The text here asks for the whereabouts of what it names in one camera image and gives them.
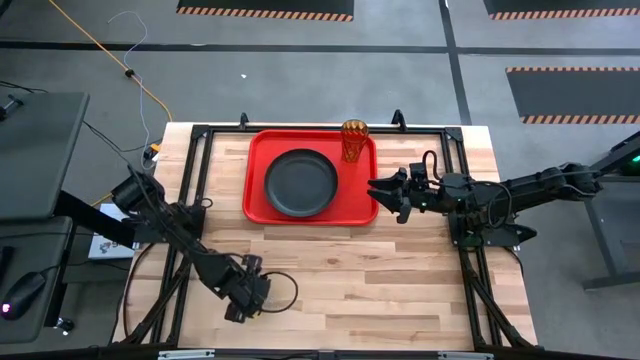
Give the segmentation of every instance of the black rubber mat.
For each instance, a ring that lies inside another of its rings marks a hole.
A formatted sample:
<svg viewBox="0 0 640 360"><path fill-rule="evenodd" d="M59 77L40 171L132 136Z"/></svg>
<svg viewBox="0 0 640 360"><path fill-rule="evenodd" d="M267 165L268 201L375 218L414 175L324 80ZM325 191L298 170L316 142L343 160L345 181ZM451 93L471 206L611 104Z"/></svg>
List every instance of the black rubber mat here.
<svg viewBox="0 0 640 360"><path fill-rule="evenodd" d="M640 14L640 0L484 0L494 20L581 18Z"/></svg>
<svg viewBox="0 0 640 360"><path fill-rule="evenodd" d="M178 14L352 21L353 0L180 0Z"/></svg>
<svg viewBox="0 0 640 360"><path fill-rule="evenodd" d="M638 67L512 67L507 78L525 124L640 123Z"/></svg>

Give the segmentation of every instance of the orange cable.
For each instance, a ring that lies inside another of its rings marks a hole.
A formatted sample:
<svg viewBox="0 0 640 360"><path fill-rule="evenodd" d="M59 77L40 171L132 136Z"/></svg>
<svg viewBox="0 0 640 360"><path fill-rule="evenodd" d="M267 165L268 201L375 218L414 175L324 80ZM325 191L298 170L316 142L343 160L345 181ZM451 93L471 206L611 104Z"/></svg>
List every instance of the orange cable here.
<svg viewBox="0 0 640 360"><path fill-rule="evenodd" d="M104 46L102 46L102 44L100 44L98 42L98 40L96 40L93 36L91 36L91 34L89 34L85 29L82 28L82 26L80 26L77 22L75 22L71 16L67 15L66 12L64 12L64 10L62 10L62 8L60 8L60 6L58 6L58 4L56 4L53 0L49 0L49 2L51 3L51 5L53 5L53 7L55 7L56 9L58 9L58 11L67 19L69 20L69 22L71 24L73 24L73 26L75 26L78 30L80 30L83 34L85 34L89 39L91 39L91 41L93 41L94 44L96 44L97 47L99 47L102 51L104 51L107 55L109 55L109 57L111 59L113 59L116 63L118 63L118 65L120 65L120 67L124 70L127 71L129 70L128 67L126 67L120 60L118 60L117 57L115 57L109 50L107 50ZM160 101L160 99L158 99L155 95L153 95L151 93L151 91L147 90L146 87L144 87L142 85L142 83L140 82L140 80L136 79L135 76L131 77L135 82L138 83L138 85L142 88L142 90L144 90L144 92L149 95L150 98L152 98L155 102L157 102L160 106L162 106L162 108L164 109L164 111L167 113L167 117L169 118L169 122L173 122L173 116L171 116L171 112L169 111L169 108L167 107L167 105L165 105L162 101Z"/></svg>
<svg viewBox="0 0 640 360"><path fill-rule="evenodd" d="M113 197L113 195L111 193L108 193L106 195L104 195L103 197L101 197L100 199L96 200L93 204L91 204L91 207L96 207L97 205L102 204L103 202L111 199Z"/></svg>

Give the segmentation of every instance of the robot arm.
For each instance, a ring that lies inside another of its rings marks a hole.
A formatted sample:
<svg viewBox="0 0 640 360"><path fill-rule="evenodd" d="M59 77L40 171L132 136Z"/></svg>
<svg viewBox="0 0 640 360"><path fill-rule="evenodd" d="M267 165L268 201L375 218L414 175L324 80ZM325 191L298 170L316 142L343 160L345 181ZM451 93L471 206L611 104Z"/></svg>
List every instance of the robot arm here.
<svg viewBox="0 0 640 360"><path fill-rule="evenodd" d="M435 181L429 180L424 163L409 168L411 177L400 168L392 177L370 180L369 195L392 213L398 212L399 224L407 222L412 208L456 218L450 230L464 235L463 246L518 245L536 231L514 224L516 213L553 200L584 201L602 189L597 182L601 173L576 163L500 183L458 173Z"/></svg>
<svg viewBox="0 0 640 360"><path fill-rule="evenodd" d="M160 236L194 265L200 281L220 299L229 297L225 319L243 323L262 310L270 280L260 275L262 258L255 255L219 253L199 242L198 222L205 208L164 201L164 189L151 176L131 170L113 191L113 202L139 221L136 230ZM233 257L242 259L242 264Z"/></svg>

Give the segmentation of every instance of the orange striped tape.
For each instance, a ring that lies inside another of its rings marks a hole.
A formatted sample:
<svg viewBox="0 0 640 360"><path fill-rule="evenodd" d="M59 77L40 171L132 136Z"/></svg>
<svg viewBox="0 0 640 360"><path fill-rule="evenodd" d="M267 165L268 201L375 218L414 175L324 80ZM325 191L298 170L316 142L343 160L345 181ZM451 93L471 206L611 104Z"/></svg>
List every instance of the orange striped tape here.
<svg viewBox="0 0 640 360"><path fill-rule="evenodd" d="M323 20L323 21L353 21L353 15L347 14L331 14L331 13L313 13L298 11L276 11L276 10L247 10L247 9L220 9L205 7L179 7L176 11L178 14L189 15L217 15L217 16L240 16L240 17L257 17L271 19L290 19L290 20Z"/></svg>
<svg viewBox="0 0 640 360"><path fill-rule="evenodd" d="M638 115L531 115L520 118L525 124L609 125L640 124Z"/></svg>
<svg viewBox="0 0 640 360"><path fill-rule="evenodd" d="M599 16L630 16L638 15L638 8L619 9L588 9L588 10L557 10L557 11L520 11L497 12L489 14L492 20L527 20L527 19L566 19Z"/></svg>
<svg viewBox="0 0 640 360"><path fill-rule="evenodd" d="M640 67L623 66L518 66L508 67L507 72L525 71L640 71Z"/></svg>

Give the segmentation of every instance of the gray carpet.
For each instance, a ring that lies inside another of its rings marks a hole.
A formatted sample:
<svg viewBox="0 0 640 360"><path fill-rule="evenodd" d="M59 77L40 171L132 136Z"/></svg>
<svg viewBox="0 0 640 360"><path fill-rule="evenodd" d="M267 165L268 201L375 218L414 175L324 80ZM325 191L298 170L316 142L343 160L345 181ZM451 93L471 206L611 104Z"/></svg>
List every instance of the gray carpet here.
<svg viewBox="0 0 640 360"><path fill-rule="evenodd" d="M151 43L446 46L437 0L356 0L355 20L349 24L177 16L175 2L154 0L59 3L98 39L109 42L133 43L142 36L134 17L106 23L133 10L149 27ZM449 0L458 46L640 46L640 17L501 22L489 20L482 3ZM14 2L0 19L2 40L86 42L46 0ZM408 52L140 52L131 54L130 62L176 121L237 121L244 111L255 121L361 118L386 123L401 108L410 123L459 124L448 56ZM88 92L86 121L123 148L144 141L138 89L101 52L1 49L0 58L0 79L49 91ZM632 125L523 125L505 67L639 62L624 56L460 56L471 120L490 127L502 178L566 161L590 163L640 130ZM151 137L161 137L164 112L147 100L144 111ZM137 161L139 153L127 157ZM94 201L126 176L125 164L83 129L65 189ZM539 231L521 251L539 343L553 350L640 357L640 285L582 290L582 281L606 274L584 206L553 203L522 213L519 222ZM116 278L70 288L63 315L76 321L77 330L69 336L44 330L35 343L0 346L0 353L106 344L123 287L123 279Z"/></svg>

